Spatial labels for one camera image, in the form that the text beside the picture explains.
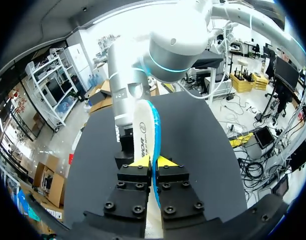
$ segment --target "black bolt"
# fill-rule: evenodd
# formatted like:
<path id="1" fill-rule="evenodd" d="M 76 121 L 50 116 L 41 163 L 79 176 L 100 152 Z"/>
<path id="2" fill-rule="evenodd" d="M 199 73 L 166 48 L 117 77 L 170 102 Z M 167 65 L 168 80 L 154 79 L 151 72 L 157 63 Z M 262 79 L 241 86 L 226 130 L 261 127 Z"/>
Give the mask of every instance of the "black bolt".
<path id="1" fill-rule="evenodd" d="M 268 215 L 264 214 L 261 219 L 262 222 L 267 222 L 270 218 L 268 217 Z"/>
<path id="2" fill-rule="evenodd" d="M 144 208 L 141 205 L 134 206 L 132 212 L 136 215 L 142 214 L 144 212 Z"/>
<path id="3" fill-rule="evenodd" d="M 113 202 L 111 201 L 107 201 L 105 204 L 104 204 L 104 208 L 108 211 L 113 211 L 115 209 L 115 205 Z"/>
<path id="4" fill-rule="evenodd" d="M 164 208 L 164 212 L 170 215 L 170 214 L 174 214 L 176 212 L 176 209 L 173 206 L 166 206 Z"/>
<path id="5" fill-rule="evenodd" d="M 190 182 L 189 181 L 183 181 L 182 182 L 182 187 L 183 188 L 187 188 L 187 187 L 189 187 L 190 186 Z"/>
<path id="6" fill-rule="evenodd" d="M 204 203 L 202 201 L 198 201 L 197 203 L 194 204 L 195 209 L 204 209 Z"/>
<path id="7" fill-rule="evenodd" d="M 125 184 L 124 181 L 118 181 L 117 182 L 117 188 L 123 189 L 123 188 L 125 188 L 125 186 L 126 186 L 126 184 Z"/>
<path id="8" fill-rule="evenodd" d="M 165 183 L 162 184 L 162 188 L 163 188 L 164 190 L 170 190 L 171 185 L 170 185 L 168 182 L 165 182 Z"/>
<path id="9" fill-rule="evenodd" d="M 144 184 L 139 182 L 139 183 L 135 184 L 135 187 L 136 187 L 136 189 L 141 190 L 141 189 L 144 188 Z"/>

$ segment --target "desk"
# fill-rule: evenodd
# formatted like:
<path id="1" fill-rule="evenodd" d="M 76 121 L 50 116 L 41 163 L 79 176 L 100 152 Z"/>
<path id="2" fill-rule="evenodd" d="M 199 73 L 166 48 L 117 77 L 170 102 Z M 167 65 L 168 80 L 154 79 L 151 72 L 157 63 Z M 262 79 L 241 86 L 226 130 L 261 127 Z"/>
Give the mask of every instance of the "desk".
<path id="1" fill-rule="evenodd" d="M 240 54 L 240 53 L 241 53 L 241 51 L 231 49 L 231 50 L 230 50 L 230 53 L 231 53 L 231 61 L 230 61 L 230 63 L 229 63 L 229 74 L 232 72 L 232 65 L 233 65 L 233 53 L 235 53 L 235 54 Z"/>
<path id="2" fill-rule="evenodd" d="M 220 217 L 226 222 L 245 211 L 238 161 L 205 101 L 176 92 L 152 97 L 151 102 L 161 119 L 161 154 L 185 165 L 196 194 L 204 202 L 206 219 Z M 112 107 L 92 113 L 67 177 L 65 225 L 82 221 L 83 211 L 103 214 L 103 204 L 117 183 L 114 154 L 120 150 Z"/>
<path id="3" fill-rule="evenodd" d="M 249 42 L 249 41 L 245 41 L 244 44 L 247 45 L 247 57 L 249 58 L 250 57 L 250 51 L 249 51 L 250 46 L 255 47 L 256 44 L 254 42 Z"/>

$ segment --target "yellow crate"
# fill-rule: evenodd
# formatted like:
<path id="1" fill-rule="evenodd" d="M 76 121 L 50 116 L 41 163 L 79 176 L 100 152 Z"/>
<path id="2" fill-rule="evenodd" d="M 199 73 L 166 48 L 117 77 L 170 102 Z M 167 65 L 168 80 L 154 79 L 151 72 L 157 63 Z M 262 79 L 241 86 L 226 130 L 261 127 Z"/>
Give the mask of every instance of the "yellow crate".
<path id="1" fill-rule="evenodd" d="M 265 85 L 267 85 L 269 83 L 269 80 L 266 79 L 263 75 L 257 76 L 254 73 L 252 73 L 252 78 L 257 83 L 262 83 L 262 84 L 265 84 Z"/>
<path id="2" fill-rule="evenodd" d="M 269 80 L 266 79 L 263 75 L 261 75 L 260 77 L 255 75 L 253 73 L 252 75 L 253 80 L 254 80 L 254 84 L 253 84 L 253 88 L 257 89 L 257 90 L 263 90 L 265 91 L 267 89 L 267 85 L 269 83 Z"/>
<path id="3" fill-rule="evenodd" d="M 253 82 L 238 80 L 233 73 L 231 73 L 229 77 L 232 79 L 233 88 L 235 88 L 238 93 L 250 92 L 252 90 Z"/>

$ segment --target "ceiling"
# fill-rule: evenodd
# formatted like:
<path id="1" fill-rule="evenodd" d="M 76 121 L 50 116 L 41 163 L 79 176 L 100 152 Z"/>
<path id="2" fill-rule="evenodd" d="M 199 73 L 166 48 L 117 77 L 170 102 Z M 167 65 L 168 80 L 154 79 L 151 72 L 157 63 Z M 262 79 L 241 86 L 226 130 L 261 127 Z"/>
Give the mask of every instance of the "ceiling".
<path id="1" fill-rule="evenodd" d="M 89 26 L 100 16 L 116 9 L 155 1 L 161 0 L 36 0 L 6 43 L 0 59 L 0 74 L 10 67 L 17 56 L 19 57 L 15 60 L 54 42 L 65 40 L 77 27 Z M 281 20 L 285 17 L 277 12 L 274 3 L 259 0 L 246 2 L 275 20 L 280 27 L 284 27 Z"/>

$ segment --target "blue insole edge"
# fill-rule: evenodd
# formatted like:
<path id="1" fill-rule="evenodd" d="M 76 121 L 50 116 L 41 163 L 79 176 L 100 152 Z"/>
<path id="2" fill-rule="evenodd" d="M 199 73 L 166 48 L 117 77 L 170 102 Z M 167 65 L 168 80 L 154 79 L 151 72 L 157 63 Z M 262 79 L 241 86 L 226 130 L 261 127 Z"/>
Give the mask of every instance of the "blue insole edge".
<path id="1" fill-rule="evenodd" d="M 153 190 L 154 190 L 154 195 L 155 195 L 157 205 L 159 208 L 161 208 L 159 194 L 158 194 L 157 179 L 156 179 L 157 161 L 161 153 L 161 119 L 160 119 L 158 110 L 154 107 L 154 105 L 148 100 L 147 102 L 152 109 L 152 113 L 154 117 L 154 129 L 155 129 L 155 135 L 154 135 L 155 144 L 154 144 L 154 153 L 153 153 L 153 160 L 152 160 Z"/>

